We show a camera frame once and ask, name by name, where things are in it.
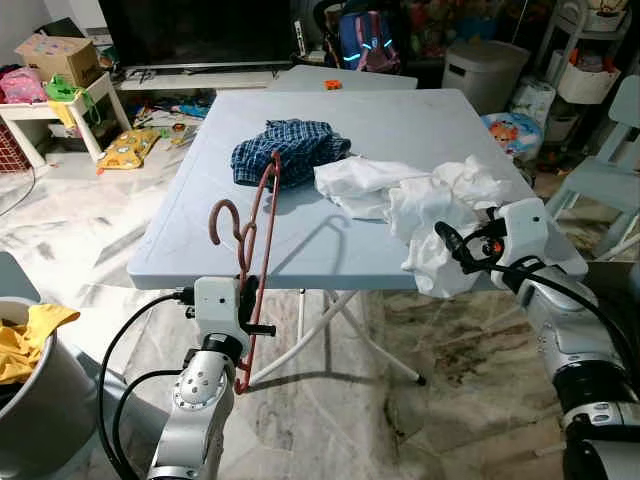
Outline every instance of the pink bag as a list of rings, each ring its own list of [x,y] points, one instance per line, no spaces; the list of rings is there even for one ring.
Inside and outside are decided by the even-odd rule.
[[[7,73],[0,79],[0,88],[4,91],[7,103],[35,103],[48,100],[40,77],[29,67]]]

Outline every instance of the trash bin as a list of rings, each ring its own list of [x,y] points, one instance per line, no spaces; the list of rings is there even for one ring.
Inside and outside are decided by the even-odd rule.
[[[462,90],[479,115],[504,112],[529,52],[508,43],[454,43],[447,49],[442,88]]]
[[[0,318],[26,321],[29,305],[0,298]],[[64,465],[95,427],[96,388],[55,332],[22,388],[0,410],[0,478],[33,479]]]

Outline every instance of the blue plaid shirt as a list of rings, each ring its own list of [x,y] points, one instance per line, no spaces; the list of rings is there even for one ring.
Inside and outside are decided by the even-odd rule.
[[[295,187],[313,179],[313,167],[335,162],[351,148],[326,122],[269,120],[264,133],[233,149],[233,181],[256,186],[271,161],[271,152],[280,152],[282,188]]]

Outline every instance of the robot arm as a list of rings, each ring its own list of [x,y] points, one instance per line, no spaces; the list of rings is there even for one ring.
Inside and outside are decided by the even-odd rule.
[[[194,313],[202,347],[189,351],[173,386],[172,410],[148,480],[217,477],[222,432],[233,408],[236,366],[249,351],[250,333],[275,333],[274,327],[243,321],[253,310],[258,286],[255,281],[247,285],[252,291],[241,296],[235,279],[203,277],[195,282]]]
[[[586,286],[558,266],[544,263],[544,205],[527,199],[488,213],[489,224],[467,239],[442,222],[436,232],[465,273],[493,270],[494,284],[510,289],[527,313],[562,406],[565,480],[640,478],[640,403],[633,375],[601,320],[558,291],[559,285],[597,305]],[[479,238],[486,255],[481,261],[467,248]],[[493,266],[506,268],[496,271]],[[553,282],[556,288],[527,279],[523,272]]]
[[[496,286],[513,291],[527,312],[562,406],[565,480],[637,480],[640,403],[628,364],[607,328],[584,301],[576,301],[595,305],[595,295],[559,267],[544,263],[547,215],[540,200],[488,213],[491,221],[466,239],[442,222],[435,229],[465,273],[493,270]],[[474,239],[484,241],[486,258],[481,261],[467,247]],[[537,280],[527,278],[530,274]],[[273,334],[251,330],[268,327],[239,321],[253,309],[251,301],[239,298],[236,280],[196,282],[195,318],[202,332],[213,333],[188,356],[174,385],[173,409],[148,480],[216,478],[222,430],[233,406],[235,367],[249,349],[249,334]]]

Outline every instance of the television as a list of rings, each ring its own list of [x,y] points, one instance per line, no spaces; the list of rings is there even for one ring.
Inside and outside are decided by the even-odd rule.
[[[276,66],[293,52],[289,0],[100,0],[123,67]]]

